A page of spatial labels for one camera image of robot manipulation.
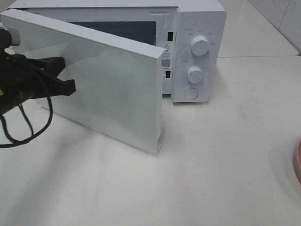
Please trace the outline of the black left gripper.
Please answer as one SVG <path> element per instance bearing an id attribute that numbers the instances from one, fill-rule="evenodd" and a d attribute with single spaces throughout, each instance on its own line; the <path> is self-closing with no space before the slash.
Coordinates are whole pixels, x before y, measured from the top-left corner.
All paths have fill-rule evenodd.
<path id="1" fill-rule="evenodd" d="M 30 59 L 21 54 L 8 54 L 12 44 L 9 31 L 0 32 L 0 114 L 3 115 L 29 99 L 46 96 L 70 96 L 76 91 L 75 80 L 57 77 L 65 68 L 63 57 Z M 52 77 L 38 79 L 37 67 Z"/>

